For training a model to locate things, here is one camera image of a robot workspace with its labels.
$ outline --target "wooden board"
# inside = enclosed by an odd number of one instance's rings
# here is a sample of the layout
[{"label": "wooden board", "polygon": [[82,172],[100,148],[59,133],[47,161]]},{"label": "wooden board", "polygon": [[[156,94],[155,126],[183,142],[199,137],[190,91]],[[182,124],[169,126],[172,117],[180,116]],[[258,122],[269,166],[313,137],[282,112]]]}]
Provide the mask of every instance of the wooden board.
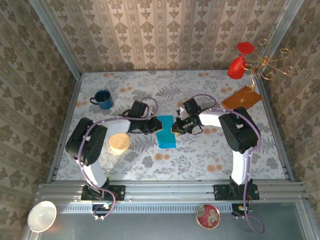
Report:
[{"label": "wooden board", "polygon": [[250,91],[250,87],[245,86],[241,88],[239,91],[225,99],[221,104],[228,110],[235,109],[237,107],[244,107],[245,109],[251,108],[257,102],[259,102],[262,97],[256,93],[255,91]]}]

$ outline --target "blue mug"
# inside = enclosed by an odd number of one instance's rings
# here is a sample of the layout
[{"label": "blue mug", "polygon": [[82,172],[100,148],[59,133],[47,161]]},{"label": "blue mug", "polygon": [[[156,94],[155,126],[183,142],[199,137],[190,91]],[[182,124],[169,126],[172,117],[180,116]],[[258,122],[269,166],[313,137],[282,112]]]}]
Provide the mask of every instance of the blue mug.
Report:
[{"label": "blue mug", "polygon": [[96,92],[94,97],[90,98],[90,103],[99,105],[99,107],[103,110],[108,110],[114,105],[114,101],[112,100],[111,94],[108,90],[100,90]]}]

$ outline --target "floral tablecloth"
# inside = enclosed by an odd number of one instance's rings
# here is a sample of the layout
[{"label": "floral tablecloth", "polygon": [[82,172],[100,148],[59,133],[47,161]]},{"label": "floral tablecloth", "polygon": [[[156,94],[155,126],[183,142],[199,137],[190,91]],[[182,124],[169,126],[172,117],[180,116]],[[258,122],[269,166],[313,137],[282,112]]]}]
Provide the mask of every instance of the floral tablecloth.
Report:
[{"label": "floral tablecloth", "polygon": [[[130,109],[134,100],[153,97],[158,101],[157,115],[173,115],[189,97],[205,93],[221,102],[250,82],[230,79],[226,70],[132,71],[84,73],[74,109],[68,138],[83,117],[98,121]],[[108,89],[114,101],[110,110],[101,110],[89,102],[98,90]],[[197,97],[204,108],[210,98]],[[262,146],[252,156],[251,175],[254,179],[284,179],[285,175],[262,101],[248,109],[261,131]],[[129,134],[130,147],[120,155],[104,142],[100,162],[110,180],[217,180],[228,179],[232,172],[233,155],[219,127],[203,128],[199,135],[177,135],[176,148],[160,149],[156,134]],[[75,162],[65,151],[57,172],[57,180],[82,180]]]}]

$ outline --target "mug handle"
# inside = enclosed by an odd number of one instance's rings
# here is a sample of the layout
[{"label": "mug handle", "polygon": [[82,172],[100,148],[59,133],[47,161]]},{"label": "mug handle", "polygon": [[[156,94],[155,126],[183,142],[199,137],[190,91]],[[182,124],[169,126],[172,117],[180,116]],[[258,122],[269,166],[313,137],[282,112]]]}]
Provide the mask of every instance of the mug handle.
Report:
[{"label": "mug handle", "polygon": [[94,98],[94,97],[91,97],[91,98],[90,98],[90,103],[92,103],[92,104],[94,104],[94,105],[98,105],[98,103],[92,101],[93,99],[95,99],[95,98]]}]

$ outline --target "round yellow pad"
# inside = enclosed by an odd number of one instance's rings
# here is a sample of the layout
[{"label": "round yellow pad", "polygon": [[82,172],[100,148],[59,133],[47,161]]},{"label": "round yellow pad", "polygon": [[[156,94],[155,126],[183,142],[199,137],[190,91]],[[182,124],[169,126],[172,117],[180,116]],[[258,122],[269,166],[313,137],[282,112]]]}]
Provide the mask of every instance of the round yellow pad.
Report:
[{"label": "round yellow pad", "polygon": [[118,133],[110,137],[109,145],[116,153],[122,153],[129,148],[130,138],[126,133]]}]

